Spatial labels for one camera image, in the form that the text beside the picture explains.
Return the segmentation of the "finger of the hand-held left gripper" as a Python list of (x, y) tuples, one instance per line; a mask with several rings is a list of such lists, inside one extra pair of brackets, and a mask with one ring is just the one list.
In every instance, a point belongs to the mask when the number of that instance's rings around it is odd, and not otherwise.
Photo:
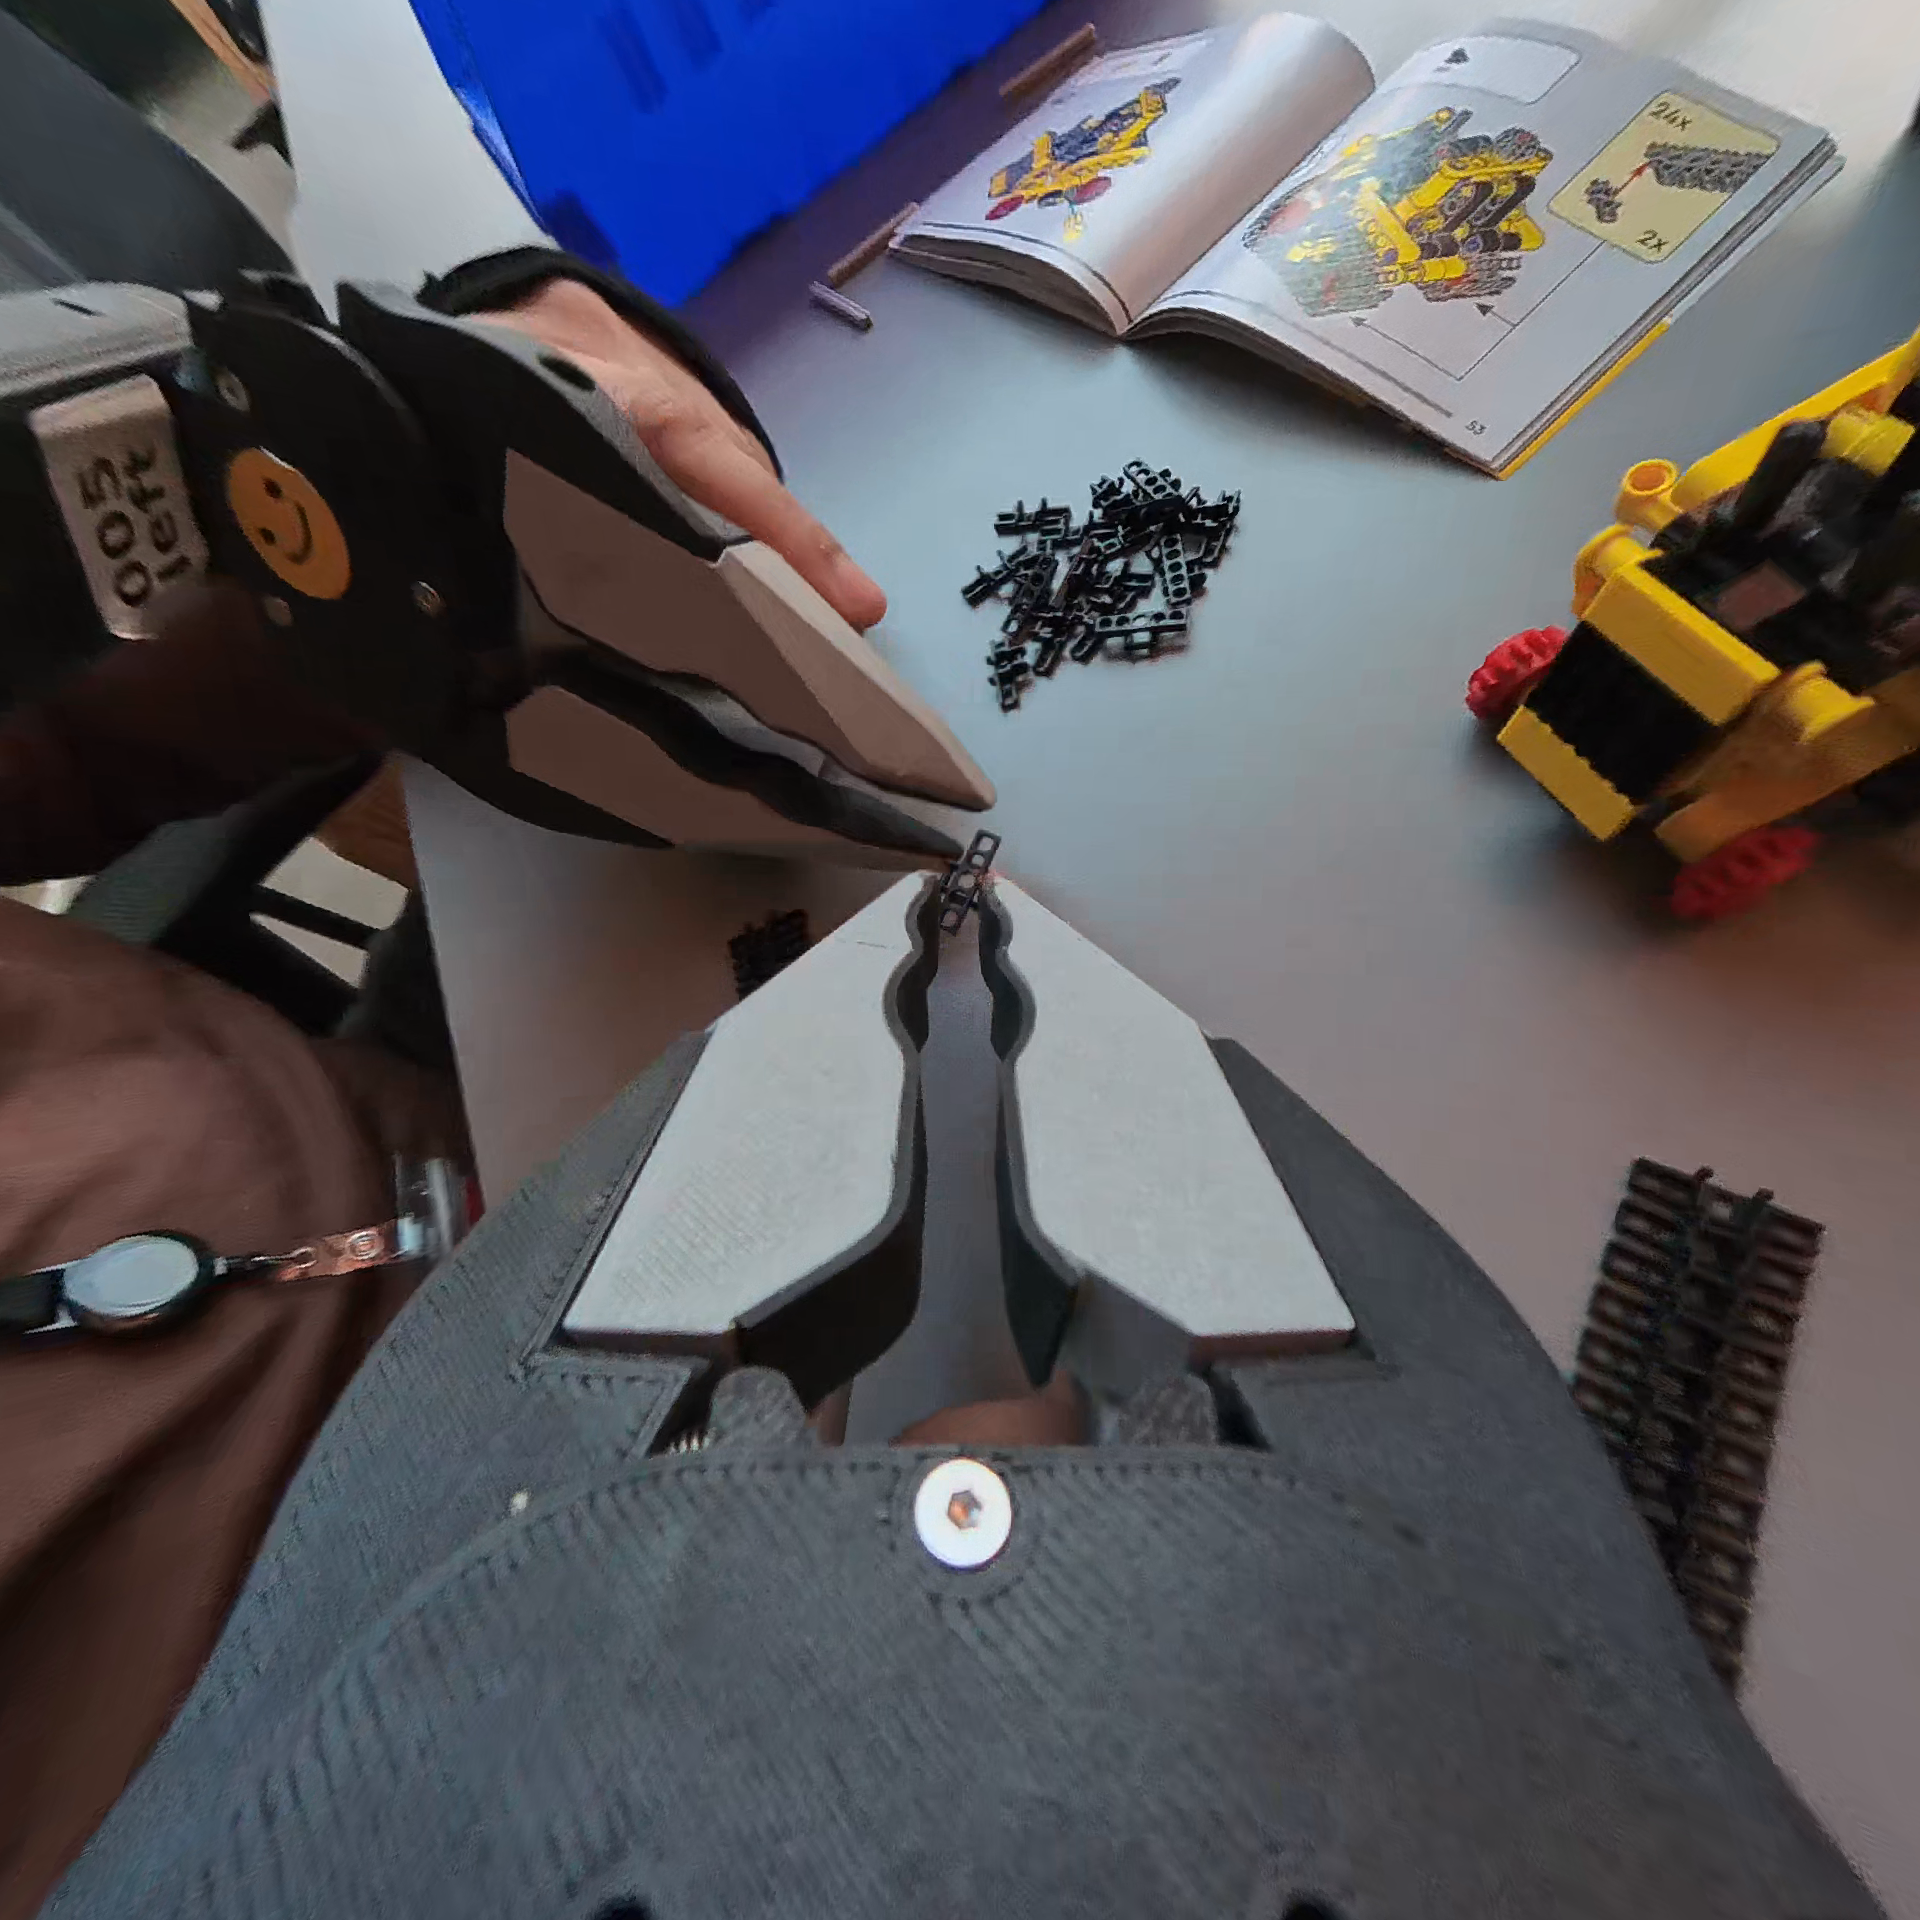
[(546, 684), (506, 714), (505, 735), (517, 774), (682, 852), (936, 867), (964, 850), (724, 693), (627, 686), (607, 708)]
[(875, 787), (975, 812), (997, 802), (947, 718), (773, 546), (699, 557), (519, 450), (503, 474), (505, 534), (560, 627), (718, 689)]

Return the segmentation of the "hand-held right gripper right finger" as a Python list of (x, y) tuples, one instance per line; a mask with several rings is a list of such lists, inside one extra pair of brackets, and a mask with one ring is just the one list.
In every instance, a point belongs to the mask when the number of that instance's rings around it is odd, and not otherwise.
[(979, 960), (1028, 1379), (1145, 1388), (1346, 1347), (1354, 1312), (1203, 1025), (1003, 875)]

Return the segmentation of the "person's left forearm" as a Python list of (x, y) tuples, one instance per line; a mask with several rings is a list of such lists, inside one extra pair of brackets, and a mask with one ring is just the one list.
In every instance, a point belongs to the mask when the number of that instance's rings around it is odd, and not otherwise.
[(622, 275), (586, 258), (546, 246), (488, 251), (428, 274), (414, 300), (451, 319), (501, 316), (552, 286), (574, 286), (599, 298), (622, 321), (645, 321), (654, 310)]

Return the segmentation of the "short black lego track segment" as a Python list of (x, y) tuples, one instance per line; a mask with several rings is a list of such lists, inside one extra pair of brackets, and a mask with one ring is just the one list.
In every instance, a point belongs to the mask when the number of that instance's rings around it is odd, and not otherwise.
[(747, 999), (768, 985), (814, 947), (810, 914), (787, 907), (744, 923), (728, 939), (735, 999)]

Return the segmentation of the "pile of black lego links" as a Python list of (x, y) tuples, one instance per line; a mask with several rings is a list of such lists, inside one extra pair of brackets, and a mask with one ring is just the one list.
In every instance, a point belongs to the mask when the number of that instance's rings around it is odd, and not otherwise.
[(1243, 522), (1236, 488), (1204, 490), (1143, 458), (1089, 484), (1085, 501), (1043, 496), (997, 511), (993, 555), (962, 586), (993, 610), (987, 684), (1000, 711), (1064, 665), (1182, 654), (1193, 617)]

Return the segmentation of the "long black lego track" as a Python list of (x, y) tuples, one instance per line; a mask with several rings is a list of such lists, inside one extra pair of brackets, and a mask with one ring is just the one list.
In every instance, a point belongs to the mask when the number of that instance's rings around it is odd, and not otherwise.
[(1731, 1691), (1749, 1634), (1774, 1445), (1822, 1221), (1709, 1166), (1637, 1158), (1583, 1318), (1569, 1392)]

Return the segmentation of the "open lego instruction booklet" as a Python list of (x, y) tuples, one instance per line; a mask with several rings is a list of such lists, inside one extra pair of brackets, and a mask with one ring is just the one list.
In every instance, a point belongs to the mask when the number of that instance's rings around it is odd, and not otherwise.
[(1117, 341), (1243, 345), (1508, 476), (1840, 169), (1829, 129), (1574, 25), (1376, 78), (1258, 11), (1092, 59), (889, 250)]

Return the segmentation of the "yellow black lego vehicle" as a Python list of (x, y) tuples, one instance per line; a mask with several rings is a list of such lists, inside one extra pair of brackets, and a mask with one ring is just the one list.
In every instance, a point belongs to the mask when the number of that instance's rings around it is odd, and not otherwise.
[(1569, 622), (1497, 643), (1465, 706), (1591, 839), (1649, 832), (1689, 923), (1804, 873), (1826, 818), (1914, 828), (1918, 338), (1631, 465)]

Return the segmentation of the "person's left hand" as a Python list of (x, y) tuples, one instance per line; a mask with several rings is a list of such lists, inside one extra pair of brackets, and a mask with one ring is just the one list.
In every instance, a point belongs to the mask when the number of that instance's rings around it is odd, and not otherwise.
[(703, 378), (600, 291), (548, 279), (484, 321), (525, 334), (612, 396), (654, 462), (711, 514), (780, 554), (853, 627), (889, 611), (882, 587), (788, 490), (768, 448)]

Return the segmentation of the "dark chair back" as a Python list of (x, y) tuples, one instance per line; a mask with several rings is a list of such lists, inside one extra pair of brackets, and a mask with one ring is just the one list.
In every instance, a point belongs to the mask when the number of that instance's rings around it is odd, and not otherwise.
[(3, 291), (214, 291), (293, 274), (205, 164), (10, 11), (3, 18)]

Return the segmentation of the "metal badge clip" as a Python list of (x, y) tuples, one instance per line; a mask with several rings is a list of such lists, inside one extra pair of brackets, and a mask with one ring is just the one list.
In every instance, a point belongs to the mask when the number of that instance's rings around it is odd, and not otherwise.
[(399, 1267), (432, 1267), (468, 1235), (483, 1213), (476, 1173), (446, 1158), (396, 1155), (392, 1195), (372, 1223), (277, 1254), (214, 1256), (214, 1283), (311, 1283)]

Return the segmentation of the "black office chair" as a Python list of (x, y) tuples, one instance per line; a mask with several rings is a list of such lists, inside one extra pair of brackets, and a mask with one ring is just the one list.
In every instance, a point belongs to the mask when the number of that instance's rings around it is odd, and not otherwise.
[(451, 1071), (454, 1043), (421, 900), (411, 894), (379, 928), (273, 886), (277, 867), (374, 767), (371, 753), (341, 760), (157, 828), (88, 875), (64, 914), (265, 1002), (311, 1038), (380, 1043)]

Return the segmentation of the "blue plastic bin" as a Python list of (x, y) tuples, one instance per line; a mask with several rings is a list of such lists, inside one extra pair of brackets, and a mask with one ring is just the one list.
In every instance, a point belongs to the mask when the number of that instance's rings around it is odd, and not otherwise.
[(414, 2), (566, 251), (678, 305), (1043, 2)]

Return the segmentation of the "person's brown clothed body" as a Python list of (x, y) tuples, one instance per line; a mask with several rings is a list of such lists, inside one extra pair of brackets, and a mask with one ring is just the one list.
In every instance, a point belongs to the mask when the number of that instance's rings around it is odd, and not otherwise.
[[(354, 761), (372, 734), (280, 670), (257, 601), (4, 718), (4, 888), (95, 875), (157, 828)], [(472, 1163), (432, 954), (338, 1034), (4, 898), (4, 1280), (140, 1234), (288, 1254), (394, 1215), (396, 1162)], [(4, 1339), (3, 1911), (37, 1915), (192, 1689), (286, 1483), (419, 1280), (245, 1282), (129, 1336)]]

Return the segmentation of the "black retractable badge reel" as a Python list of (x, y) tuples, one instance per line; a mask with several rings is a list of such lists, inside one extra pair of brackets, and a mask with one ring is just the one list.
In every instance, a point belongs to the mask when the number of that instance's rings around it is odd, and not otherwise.
[(188, 1318), (221, 1275), (221, 1256), (192, 1235), (133, 1234), (60, 1269), (60, 1310), (85, 1331), (158, 1331)]

